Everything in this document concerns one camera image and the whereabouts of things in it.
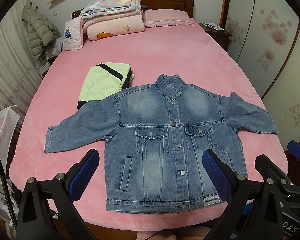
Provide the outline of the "folded light green garment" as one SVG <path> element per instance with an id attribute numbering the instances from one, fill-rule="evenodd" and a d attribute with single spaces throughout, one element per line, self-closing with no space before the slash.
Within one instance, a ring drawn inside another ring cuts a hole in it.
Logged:
<path id="1" fill-rule="evenodd" d="M 128 88 L 133 79 L 130 64 L 105 62 L 91 67 L 83 81 L 77 109 L 90 100 L 103 100 Z"/>

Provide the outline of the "blue denim jacket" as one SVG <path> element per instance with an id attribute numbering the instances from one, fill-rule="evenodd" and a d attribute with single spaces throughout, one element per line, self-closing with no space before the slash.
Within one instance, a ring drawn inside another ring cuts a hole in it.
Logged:
<path id="1" fill-rule="evenodd" d="M 178 75 L 87 102 L 47 129 L 45 153 L 105 141 L 106 209 L 185 212 L 221 199 L 202 163 L 206 150 L 247 174 L 241 129 L 276 134 L 269 112 L 236 93 L 221 96 Z"/>

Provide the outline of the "floral wardrobe doors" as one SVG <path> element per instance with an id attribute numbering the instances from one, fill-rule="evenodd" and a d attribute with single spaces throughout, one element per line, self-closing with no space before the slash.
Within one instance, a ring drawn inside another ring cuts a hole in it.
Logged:
<path id="1" fill-rule="evenodd" d="M 300 18 L 287 0 L 230 0 L 227 52 L 272 114 L 283 147 L 300 142 Z"/>

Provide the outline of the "white curtain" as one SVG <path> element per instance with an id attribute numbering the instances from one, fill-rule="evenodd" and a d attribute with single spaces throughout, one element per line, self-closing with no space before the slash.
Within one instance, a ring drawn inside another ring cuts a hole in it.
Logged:
<path id="1" fill-rule="evenodd" d="M 29 0 L 17 0 L 0 22 L 0 111 L 17 106 L 21 128 L 42 81 L 29 49 L 21 11 Z"/>

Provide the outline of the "dark wooden nightstand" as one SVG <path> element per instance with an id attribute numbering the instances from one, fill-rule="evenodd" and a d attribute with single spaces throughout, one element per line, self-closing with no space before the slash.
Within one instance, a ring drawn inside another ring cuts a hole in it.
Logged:
<path id="1" fill-rule="evenodd" d="M 218 31 L 215 29 L 210 29 L 203 25 L 203 23 L 199 23 L 199 25 L 204 29 L 206 33 L 208 33 L 224 50 L 227 50 L 228 43 L 232 34 L 228 31 Z"/>

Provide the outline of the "pink cartoon cushion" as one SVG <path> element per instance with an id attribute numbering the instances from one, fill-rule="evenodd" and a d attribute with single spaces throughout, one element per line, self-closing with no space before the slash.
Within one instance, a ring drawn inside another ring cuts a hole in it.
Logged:
<path id="1" fill-rule="evenodd" d="M 65 23 L 63 33 L 63 50 L 80 50 L 83 48 L 83 27 L 81 16 Z"/>

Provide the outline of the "dark wooden headboard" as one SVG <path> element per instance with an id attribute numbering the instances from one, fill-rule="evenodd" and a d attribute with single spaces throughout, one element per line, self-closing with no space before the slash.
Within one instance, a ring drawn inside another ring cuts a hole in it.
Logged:
<path id="1" fill-rule="evenodd" d="M 194 15 L 194 0 L 140 0 L 141 13 L 146 10 L 174 9 L 184 11 L 190 18 Z"/>

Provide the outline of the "pink bed blanket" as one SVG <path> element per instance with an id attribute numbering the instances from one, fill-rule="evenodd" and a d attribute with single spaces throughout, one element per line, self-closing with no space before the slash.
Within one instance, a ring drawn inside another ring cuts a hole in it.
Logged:
<path id="1" fill-rule="evenodd" d="M 202 165 L 212 149 L 261 180 L 258 155 L 288 163 L 241 68 L 199 25 L 147 28 L 63 51 L 26 113 L 10 178 L 66 172 L 89 149 L 100 165 L 75 207 L 91 224 L 150 231 L 194 225 L 225 204 Z"/>

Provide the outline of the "folded floral quilt stack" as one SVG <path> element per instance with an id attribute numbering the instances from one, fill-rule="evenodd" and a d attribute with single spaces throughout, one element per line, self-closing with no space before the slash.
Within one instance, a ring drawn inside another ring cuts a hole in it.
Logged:
<path id="1" fill-rule="evenodd" d="M 141 0 L 94 0 L 80 16 L 83 32 L 92 41 L 145 30 Z"/>

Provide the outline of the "grey green puffer jacket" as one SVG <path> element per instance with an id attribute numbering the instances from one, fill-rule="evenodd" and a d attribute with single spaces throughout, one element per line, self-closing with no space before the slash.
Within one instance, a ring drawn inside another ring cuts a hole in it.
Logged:
<path id="1" fill-rule="evenodd" d="M 61 37 L 57 27 L 34 8 L 32 3 L 26 4 L 21 12 L 21 19 L 26 23 L 29 48 L 34 61 L 38 61 L 46 47 Z"/>

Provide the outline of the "pink pillow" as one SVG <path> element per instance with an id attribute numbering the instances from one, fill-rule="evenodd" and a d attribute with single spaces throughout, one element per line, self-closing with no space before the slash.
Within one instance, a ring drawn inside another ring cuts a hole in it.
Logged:
<path id="1" fill-rule="evenodd" d="M 146 27 L 167 26 L 193 26 L 187 12 L 174 9 L 145 10 L 142 14 L 143 23 Z"/>

